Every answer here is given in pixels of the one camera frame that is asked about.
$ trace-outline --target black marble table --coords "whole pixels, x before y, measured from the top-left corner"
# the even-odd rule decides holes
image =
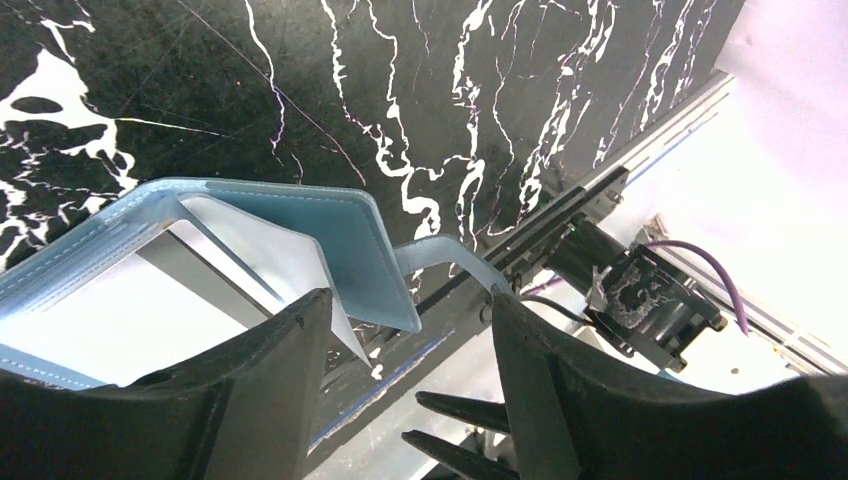
[[[0,0],[0,269],[141,182],[362,188],[478,250],[710,76],[742,0]]]

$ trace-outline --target black mechanical component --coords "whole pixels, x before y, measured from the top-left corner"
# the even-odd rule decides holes
[[[302,478],[331,296],[313,290],[125,388],[55,390],[2,373],[0,478]]]
[[[650,375],[497,296],[505,404],[424,394],[474,424],[508,417],[517,471],[441,439],[404,439],[471,480],[791,479],[848,476],[848,378],[803,377],[739,397]]]
[[[587,218],[568,224],[548,266],[587,294],[586,316],[622,354],[680,371],[681,354],[727,321],[694,279],[643,245],[627,250]]]

